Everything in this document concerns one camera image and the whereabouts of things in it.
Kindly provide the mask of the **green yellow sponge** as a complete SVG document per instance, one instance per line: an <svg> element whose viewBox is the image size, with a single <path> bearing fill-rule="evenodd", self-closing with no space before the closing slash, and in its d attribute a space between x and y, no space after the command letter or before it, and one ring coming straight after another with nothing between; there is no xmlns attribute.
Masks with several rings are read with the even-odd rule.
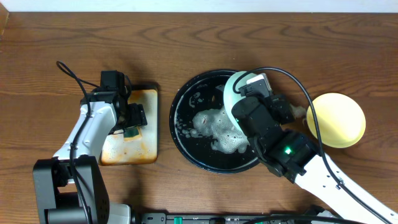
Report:
<svg viewBox="0 0 398 224"><path fill-rule="evenodd" d="M139 130L137 128L129 128L124 130L124 138L133 138L139 135Z"/></svg>

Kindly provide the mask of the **mint plate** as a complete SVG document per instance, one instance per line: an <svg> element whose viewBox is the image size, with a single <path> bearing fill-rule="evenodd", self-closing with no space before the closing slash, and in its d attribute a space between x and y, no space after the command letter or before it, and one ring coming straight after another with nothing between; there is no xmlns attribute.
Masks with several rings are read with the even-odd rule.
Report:
<svg viewBox="0 0 398 224"><path fill-rule="evenodd" d="M224 103L224 108L226 111L226 114L228 115L229 120L232 122L234 127L242 131L238 122L235 120L234 116L232 115L232 108L233 106L240 100L242 100L244 97L241 96L239 93L235 93L233 91L233 84L235 81L245 73L245 71L241 72L236 72L232 74L228 79L227 82L224 86L224 91L223 91L223 103Z"/></svg>

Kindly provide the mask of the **black rectangular soapy tray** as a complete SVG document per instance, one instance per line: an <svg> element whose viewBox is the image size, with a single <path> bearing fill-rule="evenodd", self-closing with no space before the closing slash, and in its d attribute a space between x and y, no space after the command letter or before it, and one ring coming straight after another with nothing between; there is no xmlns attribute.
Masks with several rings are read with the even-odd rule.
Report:
<svg viewBox="0 0 398 224"><path fill-rule="evenodd" d="M146 126L136 127L139 135L124 138L124 130L106 137L99 163L102 166L150 164L157 159L159 100L157 85L134 85L129 103L142 104L147 118Z"/></svg>

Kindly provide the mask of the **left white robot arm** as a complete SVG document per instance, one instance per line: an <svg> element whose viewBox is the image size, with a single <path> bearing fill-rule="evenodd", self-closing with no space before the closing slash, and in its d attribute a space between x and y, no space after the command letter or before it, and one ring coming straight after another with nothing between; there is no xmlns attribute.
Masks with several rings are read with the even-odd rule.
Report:
<svg viewBox="0 0 398 224"><path fill-rule="evenodd" d="M80 117L51 159L39 159L33 180L40 223L138 223L126 204L111 203L98 161L110 132L147 123L143 106L116 91L81 100Z"/></svg>

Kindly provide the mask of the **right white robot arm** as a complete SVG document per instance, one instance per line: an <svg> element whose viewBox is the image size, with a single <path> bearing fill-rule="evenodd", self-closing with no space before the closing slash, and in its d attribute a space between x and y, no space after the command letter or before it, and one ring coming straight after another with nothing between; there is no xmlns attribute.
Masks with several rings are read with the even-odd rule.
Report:
<svg viewBox="0 0 398 224"><path fill-rule="evenodd" d="M361 223L397 223L397 213L350 179L308 136L282 125L294 121L282 95L223 96L230 120L247 137L260 163Z"/></svg>

